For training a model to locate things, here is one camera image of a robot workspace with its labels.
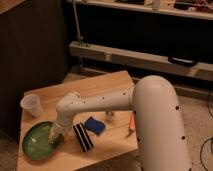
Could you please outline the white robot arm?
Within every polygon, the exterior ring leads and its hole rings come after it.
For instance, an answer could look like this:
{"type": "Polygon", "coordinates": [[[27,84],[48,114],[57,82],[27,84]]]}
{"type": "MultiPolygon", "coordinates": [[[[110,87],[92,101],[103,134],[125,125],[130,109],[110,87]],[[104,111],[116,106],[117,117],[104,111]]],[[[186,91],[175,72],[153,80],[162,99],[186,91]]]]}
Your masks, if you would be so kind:
{"type": "Polygon", "coordinates": [[[146,76],[131,88],[101,95],[65,95],[56,105],[49,140],[70,131],[77,114],[127,110],[134,113],[142,171],[191,171],[178,97],[173,85],[161,76],[146,76]]]}

